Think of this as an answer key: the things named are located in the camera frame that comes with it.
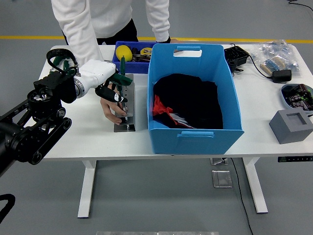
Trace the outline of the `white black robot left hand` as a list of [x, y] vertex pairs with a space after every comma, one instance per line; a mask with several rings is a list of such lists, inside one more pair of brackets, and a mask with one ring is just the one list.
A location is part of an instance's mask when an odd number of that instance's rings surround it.
[[89, 60], [79, 69], [80, 74], [74, 76], [74, 84], [77, 98], [82, 98], [90, 88], [95, 89], [95, 93], [109, 102], [128, 102], [128, 99], [116, 93], [114, 90], [104, 85], [108, 79], [115, 74], [114, 63]]

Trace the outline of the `person's right hand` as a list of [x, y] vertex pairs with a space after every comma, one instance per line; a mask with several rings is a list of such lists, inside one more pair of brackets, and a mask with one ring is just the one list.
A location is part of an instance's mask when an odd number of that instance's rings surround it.
[[100, 99], [100, 104], [103, 110], [103, 113], [105, 115], [105, 117], [113, 122], [114, 124], [120, 125], [122, 123], [121, 118], [116, 117], [112, 111], [116, 112], [118, 115], [121, 116], [126, 116], [126, 112], [121, 109], [121, 104], [120, 103], [114, 103], [114, 102], [110, 102], [106, 99], [101, 98]]

